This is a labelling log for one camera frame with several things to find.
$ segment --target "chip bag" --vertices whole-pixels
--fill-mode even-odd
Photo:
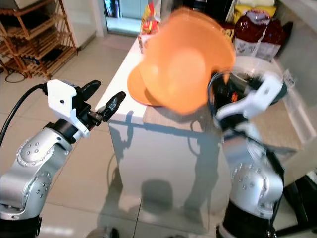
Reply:
[[[233,23],[236,24],[241,16],[244,16],[248,11],[255,13],[262,13],[266,15],[268,18],[272,18],[276,12],[276,7],[274,6],[257,6],[250,7],[247,5],[236,5],[234,7],[234,17]]]
[[[159,31],[160,17],[156,14],[153,2],[148,4],[144,10],[141,30],[138,36],[141,52],[146,48],[147,40]]]

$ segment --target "doorway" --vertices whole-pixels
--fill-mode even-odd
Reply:
[[[137,36],[148,0],[104,0],[108,32]]]

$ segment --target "wooden rack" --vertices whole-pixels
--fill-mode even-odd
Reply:
[[[27,28],[23,16],[39,9],[45,11],[48,5],[53,12],[47,12],[46,20]],[[77,54],[62,0],[45,0],[21,11],[0,9],[1,15],[16,17],[20,24],[17,27],[0,21],[0,54],[9,57],[7,62],[0,63],[6,72],[15,70],[28,77],[43,75],[50,79]]]

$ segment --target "white counter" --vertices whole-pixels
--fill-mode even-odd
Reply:
[[[146,106],[127,89],[128,76],[142,57],[136,40],[96,106],[105,105],[119,91],[126,93],[109,121],[124,192],[177,208],[221,210],[231,182],[220,135],[143,123]],[[191,119],[199,123],[198,118]]]
[[[126,97],[124,101],[121,103],[118,111],[113,115],[111,120],[116,121],[125,121],[126,115],[133,111],[133,123],[143,124],[142,119],[146,109],[146,106],[135,101],[128,92],[127,80],[130,72],[134,69],[135,66],[139,64],[142,60],[143,55],[140,52],[139,42],[136,39],[133,43],[129,53],[125,57],[122,62],[120,68],[115,74],[113,80],[108,86],[107,90],[99,100],[96,110],[100,107],[104,106],[108,100],[120,91],[124,91],[126,93]]]

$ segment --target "tile floor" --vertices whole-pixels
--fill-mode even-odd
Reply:
[[[89,100],[94,107],[112,80],[134,39],[108,35],[94,39],[73,57],[54,78],[79,86],[93,79],[102,86]],[[18,98],[44,78],[26,79],[17,84],[0,75],[0,124],[2,125]],[[48,109],[41,92],[29,97],[17,112],[0,149],[0,173],[14,160],[18,146],[56,118]],[[122,238],[166,238],[181,234],[187,238],[214,238],[219,214],[164,210],[159,204],[141,202],[122,191],[122,183],[107,124],[94,129],[89,139],[74,145],[64,167],[58,171],[43,212],[41,238],[97,238],[106,225],[119,229]],[[283,201],[276,219],[282,228],[296,222]],[[313,238],[308,232],[295,237]]]

